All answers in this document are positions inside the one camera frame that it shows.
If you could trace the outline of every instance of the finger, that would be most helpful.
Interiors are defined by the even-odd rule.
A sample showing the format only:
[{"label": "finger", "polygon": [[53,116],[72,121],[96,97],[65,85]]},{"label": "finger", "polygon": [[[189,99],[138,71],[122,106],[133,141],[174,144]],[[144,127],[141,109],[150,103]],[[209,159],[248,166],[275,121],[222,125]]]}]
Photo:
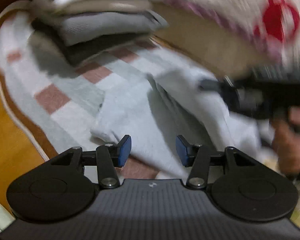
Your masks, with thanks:
[{"label": "finger", "polygon": [[279,168],[286,174],[300,172],[300,137],[279,148]]},{"label": "finger", "polygon": [[300,126],[300,107],[291,107],[290,108],[289,122]]},{"label": "finger", "polygon": [[272,119],[271,126],[274,128],[275,132],[284,132],[291,130],[289,124],[282,119]]},{"label": "finger", "polygon": [[300,135],[293,134],[292,136],[275,136],[273,141],[273,149],[279,157],[299,158],[300,156]]},{"label": "finger", "polygon": [[279,157],[279,169],[284,174],[298,174],[300,173],[300,157],[289,159]]}]

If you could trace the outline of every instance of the stack of folded clothes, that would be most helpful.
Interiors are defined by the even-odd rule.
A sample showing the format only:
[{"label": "stack of folded clothes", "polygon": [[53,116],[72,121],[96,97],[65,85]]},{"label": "stack of folded clothes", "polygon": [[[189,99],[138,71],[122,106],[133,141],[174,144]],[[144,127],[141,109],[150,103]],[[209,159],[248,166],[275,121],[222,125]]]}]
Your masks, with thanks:
[{"label": "stack of folded clothes", "polygon": [[151,11],[153,1],[162,0],[33,0],[33,27],[57,35],[65,47],[103,35],[151,33],[167,26]]}]

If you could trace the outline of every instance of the gray fabric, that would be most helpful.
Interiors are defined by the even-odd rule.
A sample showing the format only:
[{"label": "gray fabric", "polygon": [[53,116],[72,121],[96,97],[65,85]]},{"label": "gray fabric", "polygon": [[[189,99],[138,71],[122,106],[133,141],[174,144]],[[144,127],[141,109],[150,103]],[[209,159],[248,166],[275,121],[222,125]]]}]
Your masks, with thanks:
[{"label": "gray fabric", "polygon": [[104,91],[74,72],[73,67],[61,58],[53,57],[40,48],[32,47],[40,69],[47,71],[52,83],[74,103],[91,116],[95,116],[104,100]]},{"label": "gray fabric", "polygon": [[38,19],[34,20],[31,23],[31,25],[34,28],[34,30],[38,31],[39,33],[45,34],[54,42],[55,45],[58,46],[59,50],[62,52],[62,54],[72,67],[80,65],[87,58],[97,55],[103,50],[121,44],[125,44],[143,36],[147,36],[147,34],[145,33],[122,33],[103,35],[101,37],[92,39],[91,41],[81,42],[73,46],[66,46],[63,40],[58,35],[58,32],[53,27],[42,23]]},{"label": "gray fabric", "polygon": [[16,220],[2,240],[297,240],[289,219],[246,223],[216,208],[202,190],[180,180],[126,179],[102,190],[86,210],[68,220],[36,224]]},{"label": "gray fabric", "polygon": [[151,33],[168,26],[168,23],[153,11],[138,14],[86,13],[69,17],[52,16],[37,8],[33,8],[32,11],[43,23],[58,30],[66,46],[90,41],[102,35]]},{"label": "gray fabric", "polygon": [[164,90],[162,86],[149,78],[149,81],[156,85],[156,88],[160,94],[160,97],[167,107],[170,116],[174,119],[174,123],[178,127],[178,131],[182,131],[182,134],[192,144],[200,143],[204,144],[211,149],[214,149],[214,145],[207,133],[204,126],[198,122],[198,120],[188,113],[180,104]]}]

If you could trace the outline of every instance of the grooved black surface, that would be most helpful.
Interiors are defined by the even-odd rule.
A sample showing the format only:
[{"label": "grooved black surface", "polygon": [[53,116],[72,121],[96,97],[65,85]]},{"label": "grooved black surface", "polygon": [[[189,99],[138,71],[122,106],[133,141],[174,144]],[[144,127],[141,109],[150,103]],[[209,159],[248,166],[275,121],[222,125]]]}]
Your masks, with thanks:
[{"label": "grooved black surface", "polygon": [[84,212],[55,224],[16,220],[4,240],[288,240],[300,230],[288,219],[265,224],[244,223],[215,208],[203,191],[181,181],[126,179],[103,190]]},{"label": "grooved black surface", "polygon": [[217,179],[211,195],[229,214],[266,222],[291,214],[298,203],[298,191],[285,177],[263,165],[239,167]]}]

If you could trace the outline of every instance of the orange wooden surface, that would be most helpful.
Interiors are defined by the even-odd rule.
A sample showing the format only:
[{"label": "orange wooden surface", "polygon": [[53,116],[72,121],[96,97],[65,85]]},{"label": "orange wooden surface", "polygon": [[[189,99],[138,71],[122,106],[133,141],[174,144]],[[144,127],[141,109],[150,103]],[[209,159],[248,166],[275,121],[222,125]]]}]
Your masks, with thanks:
[{"label": "orange wooden surface", "polygon": [[6,200],[9,184],[43,163],[28,137],[10,119],[0,100],[0,203],[10,211]]}]

